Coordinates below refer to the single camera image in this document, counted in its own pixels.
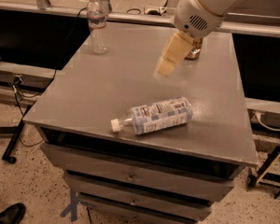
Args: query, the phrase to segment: plastic water bottle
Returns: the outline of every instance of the plastic water bottle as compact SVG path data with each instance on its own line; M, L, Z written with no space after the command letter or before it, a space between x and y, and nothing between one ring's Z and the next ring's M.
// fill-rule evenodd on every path
M125 129L142 134L188 123L191 119L191 105L185 97L180 97L132 107L120 119L112 119L111 127L114 133Z
M87 19L91 31L92 49L96 54L109 51L106 32L106 14L99 0L90 0L87 5Z

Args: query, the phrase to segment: drawer handle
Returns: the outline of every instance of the drawer handle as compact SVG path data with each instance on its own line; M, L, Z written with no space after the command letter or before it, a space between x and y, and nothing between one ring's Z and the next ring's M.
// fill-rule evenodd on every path
M133 183L134 182L134 179L133 179L133 173L130 173L129 176L127 176L126 178L129 182Z
M132 205L132 206L137 206L137 203L136 203L136 201L135 201L135 198L133 198L133 200L130 202L130 205Z

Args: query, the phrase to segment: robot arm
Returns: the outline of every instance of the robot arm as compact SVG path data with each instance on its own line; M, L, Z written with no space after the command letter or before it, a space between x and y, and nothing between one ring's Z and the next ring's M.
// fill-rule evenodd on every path
M179 0L174 19L180 30L169 41L155 70L156 79L168 77L193 49L193 39L209 35L228 11L243 0Z

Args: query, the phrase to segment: cable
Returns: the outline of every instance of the cable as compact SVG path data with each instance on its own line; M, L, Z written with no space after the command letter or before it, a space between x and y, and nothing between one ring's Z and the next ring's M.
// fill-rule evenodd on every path
M269 126L265 125L265 124L260 120L260 118L261 118L261 113L260 113L260 112L256 111L256 112L255 112L255 117L256 117L256 120L258 121L258 123L259 123L260 125L262 125L263 127L267 128L268 130L271 130L271 131L280 132L280 129L275 129L275 128L272 128L272 127L269 127Z
M23 117L24 117L24 113L23 113L22 110L21 110L21 106L20 106L20 103L19 103L19 101L18 101L17 93L18 93L18 92L15 92L15 99L16 99L17 107L19 108L19 110L20 110L20 112L21 112L21 118L23 118ZM21 140L20 137L19 137L19 140L20 140L20 142L21 142L24 146L26 146L26 147L33 147L33 146L39 145L41 142L43 142L43 140L41 140L41 141L39 141L39 142L37 142L37 143L35 143L35 144L26 145L26 144L24 144L24 143L22 142L22 140Z
M32 145L26 145L26 144L24 144L24 143L22 142L22 140L21 140L21 138L20 138L20 137L19 137L19 140L20 140L21 144L23 144L25 147L33 147L33 146L37 146L37 145L39 145L40 143L44 142L44 140L41 140L41 141L39 141L39 142L37 142L37 143L35 143L35 144L32 144Z
M21 117L23 118L24 117L24 113L22 112L21 110L21 106L19 104L19 101L18 101L18 97L17 97L17 93L15 92L15 100L16 100L16 103L17 103L17 107L19 108L20 112L21 112Z
M49 82L48 86L50 85L50 83L51 83L51 82L54 80L54 78L56 77L58 65L59 65L59 63L60 63L60 60L62 59L63 54L64 54L65 44L67 43L68 38L71 36L71 34L72 34L72 33L74 32L74 30L75 30L75 27L76 27L76 24L77 24L77 20L78 20L78 17L79 17L79 15L80 15L80 13L81 13L83 10L85 10L85 9L87 9L87 8L84 7L84 8L82 8L82 9L78 12L78 14L77 14L77 16L76 16L76 19L75 19L75 23L74 23L74 25L73 25L71 31L69 32L69 34L67 35L67 37L66 37L66 39L65 39L65 41L64 41L64 43L63 43L63 49L62 49L62 51L61 51L61 53L60 53L60 56L59 56L58 61L56 62L55 71L54 71L53 77L52 77L51 81Z
M24 98L28 98L28 99L31 99L31 98L35 98L37 95L41 94L43 92L39 92L39 93L36 93L34 95L26 95L26 94L19 94L19 96L21 97L24 97Z
M50 83L54 80L54 78L55 78L55 76L56 76L56 72L57 72L57 68L58 68L59 62L60 62L60 60L61 60L61 58L62 58L62 56L63 56L63 54L64 54L65 44L66 44L67 40L69 39L69 37L71 36L71 34L73 33L73 31L75 30L75 27L76 27L76 24L77 24L77 20L78 20L78 17L79 17L79 15L80 15L80 13L81 13L83 10L85 10L85 9L87 9L87 8L86 8L86 7L82 8L82 9L78 12L78 14L77 14L77 16L76 16L75 23L74 23L74 25L73 25L71 31L70 31L69 34L67 35L65 41L64 41L64 45L63 45L62 52L60 53L59 59L58 59L56 65L55 65L54 75L53 75L51 81L49 82L48 86L49 86ZM19 110L20 110L20 112L21 112L21 115L22 115L21 118L23 118L23 117L24 117L24 113L23 113L22 110L21 110L21 106L20 106L20 104L19 104L18 96L17 96L17 95L19 95L20 97L24 97L24 98L34 98L34 97L36 97L37 95L41 94L42 92L30 96L30 95L21 94L20 92L17 91L17 89L15 88L15 86L11 86L11 88L14 90L15 100L16 100L16 103L17 103L17 107L19 108ZM19 138L19 140L20 140L20 142L21 142L24 146L26 146L26 147L33 147L33 146L36 146L36 145L40 144L41 142L43 142L43 140L41 140L41 141L39 141L39 142L37 142L37 143L32 144L32 145L29 146L29 145L24 144L20 138Z
M131 8L131 9L127 10L127 13L129 13L130 11L138 11L139 13L137 13L136 15L141 14L141 10L139 8Z

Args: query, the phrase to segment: shoe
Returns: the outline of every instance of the shoe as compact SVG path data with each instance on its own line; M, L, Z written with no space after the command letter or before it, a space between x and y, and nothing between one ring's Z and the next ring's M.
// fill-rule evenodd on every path
M0 224L19 224L24 217L26 207L23 203L11 205L0 213Z

